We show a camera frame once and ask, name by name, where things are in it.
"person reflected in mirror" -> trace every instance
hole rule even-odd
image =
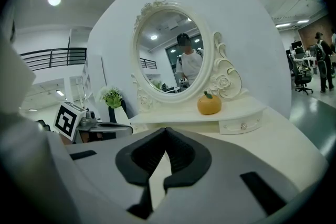
[[[176,62],[176,73],[181,73],[181,76],[186,78],[189,85],[191,85],[200,72],[204,50],[194,50],[191,46],[190,38],[186,33],[179,34],[176,39],[177,44],[183,51]]]
[[[329,90],[332,91],[334,89],[331,78],[331,61],[329,57],[329,55],[334,55],[334,52],[331,50],[329,45],[322,39],[322,36],[323,34],[320,32],[317,32],[315,35],[315,39],[317,39],[315,55],[316,61],[318,62],[320,69],[321,93],[325,93],[327,80],[329,84]]]
[[[332,50],[333,53],[336,54],[336,49],[335,49],[335,46],[336,46],[336,32],[335,32],[335,28],[332,28],[331,31],[332,31],[331,50]]]

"orange pumpkin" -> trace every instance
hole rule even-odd
[[[218,96],[205,91],[204,95],[197,102],[197,108],[203,115],[215,114],[222,109],[222,102]]]

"computer monitor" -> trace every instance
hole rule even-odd
[[[296,59],[302,59],[304,58],[305,54],[295,54]]]
[[[295,49],[295,54],[296,54],[296,55],[298,55],[298,54],[305,54],[305,53],[304,53],[304,49],[303,49],[302,47],[300,47],[300,48],[296,48],[296,49]]]
[[[292,43],[292,48],[293,48],[293,49],[296,49],[296,48],[298,48],[298,47],[302,47],[302,42],[300,42],[300,41],[296,41],[296,42],[293,42],[293,43]]]

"oval mirror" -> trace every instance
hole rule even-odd
[[[197,25],[176,10],[161,10],[142,26],[137,50],[142,73],[158,91],[187,90],[200,72],[204,50]]]

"black metal railing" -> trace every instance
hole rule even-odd
[[[143,68],[158,69],[155,61],[140,58],[140,63]]]
[[[86,48],[37,50],[21,54],[21,57],[33,71],[51,67],[83,65],[86,60]]]

